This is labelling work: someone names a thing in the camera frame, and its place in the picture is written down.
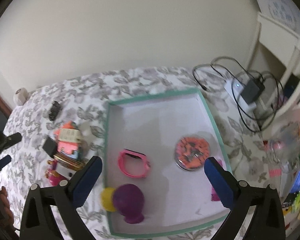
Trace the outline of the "black charger brick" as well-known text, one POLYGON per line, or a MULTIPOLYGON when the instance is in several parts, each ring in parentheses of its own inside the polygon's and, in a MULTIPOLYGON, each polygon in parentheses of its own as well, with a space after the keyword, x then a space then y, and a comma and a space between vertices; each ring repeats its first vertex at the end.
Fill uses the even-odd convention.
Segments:
POLYGON ((260 79, 250 79, 241 92, 241 97, 248 105, 255 102, 264 91, 265 86, 260 79))

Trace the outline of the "pink kids watch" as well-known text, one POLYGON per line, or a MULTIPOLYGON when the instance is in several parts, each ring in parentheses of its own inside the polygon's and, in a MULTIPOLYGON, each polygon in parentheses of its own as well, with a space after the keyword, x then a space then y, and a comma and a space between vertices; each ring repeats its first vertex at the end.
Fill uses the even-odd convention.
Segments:
POLYGON ((119 153, 117 164, 120 171, 130 178, 146 178, 151 165, 143 153, 124 149, 119 153))

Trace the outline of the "floral fleece blanket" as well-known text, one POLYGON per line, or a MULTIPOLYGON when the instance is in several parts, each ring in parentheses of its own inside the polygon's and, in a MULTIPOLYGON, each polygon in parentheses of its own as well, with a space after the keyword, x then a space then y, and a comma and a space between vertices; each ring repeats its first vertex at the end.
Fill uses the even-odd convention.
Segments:
POLYGON ((199 82, 208 88, 204 98, 220 131, 234 176, 251 186, 268 185, 268 161, 261 136, 256 133, 257 125, 239 117, 234 101, 223 87, 227 77, 223 70, 214 72, 207 67, 200 68, 196 75, 190 68, 136 68, 75 77, 32 92, 24 105, 13 110, 4 128, 6 135, 19 132, 23 137, 4 152, 12 161, 0 172, 0 183, 7 188, 14 214, 14 226, 20 227, 30 186, 49 184, 44 177, 48 155, 42 146, 55 129, 69 121, 82 125, 88 133, 88 153, 102 156, 108 101, 183 90, 196 87, 199 82), (54 101, 60 103, 61 110, 55 121, 50 121, 54 101))

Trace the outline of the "black power adapter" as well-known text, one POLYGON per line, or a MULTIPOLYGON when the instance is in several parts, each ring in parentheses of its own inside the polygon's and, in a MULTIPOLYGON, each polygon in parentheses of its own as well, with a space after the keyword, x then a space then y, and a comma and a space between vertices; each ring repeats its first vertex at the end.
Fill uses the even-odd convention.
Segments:
POLYGON ((47 137, 42 146, 43 150, 47 153, 47 155, 50 158, 53 158, 54 155, 57 153, 57 147, 58 147, 57 142, 51 137, 47 137))

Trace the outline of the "pink yellow toy figure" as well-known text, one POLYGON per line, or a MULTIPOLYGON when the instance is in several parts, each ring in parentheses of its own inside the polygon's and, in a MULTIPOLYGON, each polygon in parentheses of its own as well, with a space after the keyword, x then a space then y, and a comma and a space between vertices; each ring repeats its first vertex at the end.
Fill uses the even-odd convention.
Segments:
POLYGON ((48 160, 48 169, 45 171, 45 178, 47 178, 52 186, 57 186, 61 181, 67 180, 64 176, 56 171, 57 161, 48 160))

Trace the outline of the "white power strip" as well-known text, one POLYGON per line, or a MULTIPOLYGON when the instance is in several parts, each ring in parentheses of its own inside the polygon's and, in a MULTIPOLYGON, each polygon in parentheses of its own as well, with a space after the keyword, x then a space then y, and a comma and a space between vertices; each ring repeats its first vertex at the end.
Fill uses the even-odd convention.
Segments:
POLYGON ((239 104, 241 109, 246 113, 250 113, 256 108, 255 102, 247 104, 246 101, 242 98, 241 92, 243 90, 243 85, 239 81, 235 79, 226 80, 224 89, 230 95, 232 100, 237 100, 237 103, 239 104))

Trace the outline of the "pink highlighter marker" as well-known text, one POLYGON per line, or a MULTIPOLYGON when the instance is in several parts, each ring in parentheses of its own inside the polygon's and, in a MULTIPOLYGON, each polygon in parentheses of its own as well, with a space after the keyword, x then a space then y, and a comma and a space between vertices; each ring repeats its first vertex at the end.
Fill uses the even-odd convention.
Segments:
MULTIPOLYGON (((223 163, 221 161, 221 159, 217 159, 219 165, 223 166, 223 163)), ((211 189, 211 201, 212 202, 217 202, 217 201, 220 201, 220 198, 217 194, 217 192, 215 191, 215 189, 212 187, 211 189)))

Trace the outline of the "round tin orange lid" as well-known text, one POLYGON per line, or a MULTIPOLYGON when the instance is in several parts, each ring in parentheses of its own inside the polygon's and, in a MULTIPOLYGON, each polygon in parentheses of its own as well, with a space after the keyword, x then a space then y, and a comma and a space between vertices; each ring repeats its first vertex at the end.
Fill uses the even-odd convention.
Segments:
POLYGON ((183 170, 196 171, 210 157, 210 145, 201 137, 182 137, 175 146, 175 163, 183 170))

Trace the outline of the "white shelf unit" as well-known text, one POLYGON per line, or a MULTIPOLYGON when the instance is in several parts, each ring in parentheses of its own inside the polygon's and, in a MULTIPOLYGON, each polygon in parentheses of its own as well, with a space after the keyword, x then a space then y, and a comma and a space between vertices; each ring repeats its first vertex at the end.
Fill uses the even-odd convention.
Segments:
MULTIPOLYGON (((300 78, 300 35, 286 25, 268 17, 261 12, 257 15, 257 26, 249 49, 245 66, 250 68, 257 44, 267 48, 286 68, 281 77, 285 85, 291 75, 300 78)), ((278 110, 276 116, 293 109, 300 108, 300 81, 291 97, 278 110)))

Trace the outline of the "clear glass jar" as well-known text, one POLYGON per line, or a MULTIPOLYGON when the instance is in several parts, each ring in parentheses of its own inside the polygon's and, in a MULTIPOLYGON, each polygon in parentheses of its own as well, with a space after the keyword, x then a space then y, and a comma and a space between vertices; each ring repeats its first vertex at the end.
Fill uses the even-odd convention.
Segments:
POLYGON ((266 154, 283 173, 295 172, 300 164, 300 124, 290 123, 280 128, 268 140, 266 154))

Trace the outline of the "orange blue toy case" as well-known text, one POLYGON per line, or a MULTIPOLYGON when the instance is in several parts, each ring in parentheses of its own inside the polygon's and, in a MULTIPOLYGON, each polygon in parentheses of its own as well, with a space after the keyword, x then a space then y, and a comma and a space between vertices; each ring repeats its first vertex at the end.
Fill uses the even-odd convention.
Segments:
POLYGON ((58 141, 57 151, 75 160, 81 160, 82 147, 81 142, 58 141))
POLYGON ((79 144, 82 139, 82 134, 72 121, 67 122, 61 128, 54 131, 55 138, 58 141, 68 142, 72 144, 79 144))

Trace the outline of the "black toy car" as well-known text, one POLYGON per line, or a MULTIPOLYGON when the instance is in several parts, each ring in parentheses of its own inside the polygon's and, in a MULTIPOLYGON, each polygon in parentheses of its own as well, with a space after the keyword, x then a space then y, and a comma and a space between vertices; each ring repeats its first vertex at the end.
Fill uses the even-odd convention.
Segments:
POLYGON ((49 120, 50 121, 55 121, 55 119, 57 118, 58 113, 61 110, 61 105, 60 103, 58 103, 57 101, 54 101, 52 103, 52 106, 50 108, 50 112, 49 112, 49 120))

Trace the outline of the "white smart watch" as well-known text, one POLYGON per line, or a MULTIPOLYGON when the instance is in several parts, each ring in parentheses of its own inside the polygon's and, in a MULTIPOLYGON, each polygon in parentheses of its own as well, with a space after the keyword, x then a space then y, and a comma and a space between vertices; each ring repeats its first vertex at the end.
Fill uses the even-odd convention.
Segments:
POLYGON ((63 176, 64 178, 66 178, 67 180, 70 180, 73 177, 73 175, 76 173, 76 171, 67 168, 61 164, 57 164, 56 172, 61 176, 63 176))

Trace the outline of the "purple yellow mushroom toy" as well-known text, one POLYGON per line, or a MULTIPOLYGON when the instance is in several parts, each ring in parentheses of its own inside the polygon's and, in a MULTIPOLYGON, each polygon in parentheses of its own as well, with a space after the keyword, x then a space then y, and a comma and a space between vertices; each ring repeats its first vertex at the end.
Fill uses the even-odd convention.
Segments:
POLYGON ((128 224, 139 224, 145 204, 143 192, 134 184, 124 184, 118 188, 106 187, 100 194, 101 205, 108 212, 118 212, 128 224))

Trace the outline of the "cream hair claw clip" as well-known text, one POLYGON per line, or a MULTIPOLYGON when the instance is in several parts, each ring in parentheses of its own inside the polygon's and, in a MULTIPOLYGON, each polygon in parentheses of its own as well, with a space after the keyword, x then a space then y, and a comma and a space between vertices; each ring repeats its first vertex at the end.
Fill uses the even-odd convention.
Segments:
POLYGON ((79 143, 81 141, 81 132, 78 129, 61 128, 58 140, 70 143, 79 143))

